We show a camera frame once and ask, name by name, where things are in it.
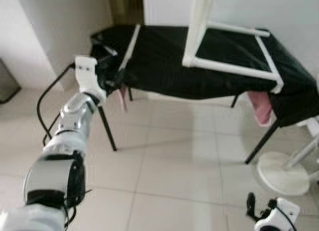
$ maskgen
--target black cable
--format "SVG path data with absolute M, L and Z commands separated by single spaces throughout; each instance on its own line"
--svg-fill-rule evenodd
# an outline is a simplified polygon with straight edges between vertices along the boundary
M 68 226 L 69 226 L 70 219 L 69 219 L 69 212 L 68 212 L 68 209 L 67 209 L 66 206 L 65 206 L 65 203 L 63 203 L 63 208 L 64 208 L 65 215 L 66 215 L 66 223 L 64 224 L 64 228 L 65 228 L 65 230 L 67 231 L 67 230 L 68 230 Z
M 69 225 L 73 222 L 75 216 L 76 216 L 76 206 L 73 207 L 73 214 L 69 220 Z
M 288 216 L 284 213 L 284 211 L 282 211 L 278 206 L 276 206 L 276 209 L 279 210 L 280 213 L 282 213 L 283 216 L 285 216 L 285 218 L 288 220 L 288 222 L 290 223 L 291 227 L 293 228 L 294 231 L 297 231 L 296 227 L 294 226 L 293 222 L 291 222 L 291 220 L 288 218 Z
M 74 63 L 71 63 L 69 64 L 65 69 L 64 71 L 53 81 L 53 83 L 50 84 L 49 87 L 47 87 L 47 89 L 45 89 L 45 91 L 42 93 L 42 95 L 40 96 L 37 104 L 36 104 L 36 113 L 37 113 L 37 116 L 38 116 L 38 119 L 43 127 L 43 129 L 45 130 L 45 133 L 47 134 L 47 136 L 52 139 L 52 136 L 48 130 L 48 128 L 46 127 L 43 119 L 42 119 L 42 115 L 41 115 L 41 111 L 40 111 L 40 105 L 41 105 L 41 102 L 43 100 L 43 98 L 45 97 L 45 95 L 52 89 L 52 87 L 69 71 L 70 68 L 75 68 L 75 64 Z
M 54 124 L 56 123 L 56 121 L 59 119 L 60 117 L 60 112 L 58 113 L 58 115 L 55 117 L 55 119 L 53 120 L 53 122 L 51 123 L 50 127 L 49 127 L 49 132 L 51 131 L 51 129 L 53 128 Z M 45 140 L 47 139 L 48 135 L 45 134 L 43 140 L 42 140 L 42 143 L 43 143 L 43 146 L 46 146 L 46 143 L 45 143 Z

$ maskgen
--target tile floor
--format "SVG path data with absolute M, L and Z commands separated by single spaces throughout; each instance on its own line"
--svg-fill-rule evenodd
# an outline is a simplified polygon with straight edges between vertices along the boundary
M 54 92 L 42 106 L 54 118 L 73 94 Z M 35 104 L 41 91 L 22 90 L 0 106 L 0 210 L 23 205 L 22 183 L 41 152 L 43 131 Z M 87 149 L 87 186 L 71 231 L 252 231 L 245 217 L 249 192 L 257 208 L 278 194 L 243 159 L 266 129 L 256 125 L 248 103 L 226 106 L 150 101 L 134 91 L 127 114 L 116 95 L 103 105 L 118 152 L 112 152 L 100 117 L 93 118 Z M 263 151 L 292 153 L 310 136 L 304 128 L 277 131 Z M 315 170 L 313 154 L 305 161 Z M 297 228 L 319 230 L 319 189 L 288 198 L 300 205 Z

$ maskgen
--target white wall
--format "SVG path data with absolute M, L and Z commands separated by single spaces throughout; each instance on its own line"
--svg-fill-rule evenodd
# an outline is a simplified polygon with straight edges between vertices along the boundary
M 144 0 L 145 22 L 188 25 L 192 0 Z M 211 17 L 265 27 L 314 76 L 319 72 L 319 0 L 214 0 Z
M 90 35 L 112 24 L 109 0 L 19 0 L 56 74 L 88 55 Z M 64 78 L 68 88 L 74 74 Z
M 56 77 L 18 0 L 0 0 L 0 57 L 22 87 L 44 88 Z

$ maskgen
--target round white base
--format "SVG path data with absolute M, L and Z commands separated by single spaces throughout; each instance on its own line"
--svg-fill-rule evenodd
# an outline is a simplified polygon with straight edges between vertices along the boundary
M 258 160 L 257 172 L 272 190 L 287 196 L 303 195 L 310 187 L 308 173 L 300 164 L 284 170 L 283 167 L 288 159 L 289 155 L 284 153 L 264 153 Z

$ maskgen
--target black tablecloth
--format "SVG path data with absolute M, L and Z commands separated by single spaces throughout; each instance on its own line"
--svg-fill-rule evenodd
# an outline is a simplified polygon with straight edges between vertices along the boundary
M 92 41 L 115 49 L 121 61 L 134 29 L 134 25 L 114 26 L 94 34 Z M 245 91 L 269 92 L 276 85 L 269 80 L 183 67 L 186 37 L 187 27 L 142 26 L 123 82 L 132 88 L 186 99 L 234 96 Z M 268 93 L 280 126 L 319 115 L 315 79 L 274 36 L 262 40 L 285 83 L 279 94 Z M 197 57 L 270 71 L 252 35 L 208 29 Z M 100 84 L 107 73 L 106 69 L 98 74 Z

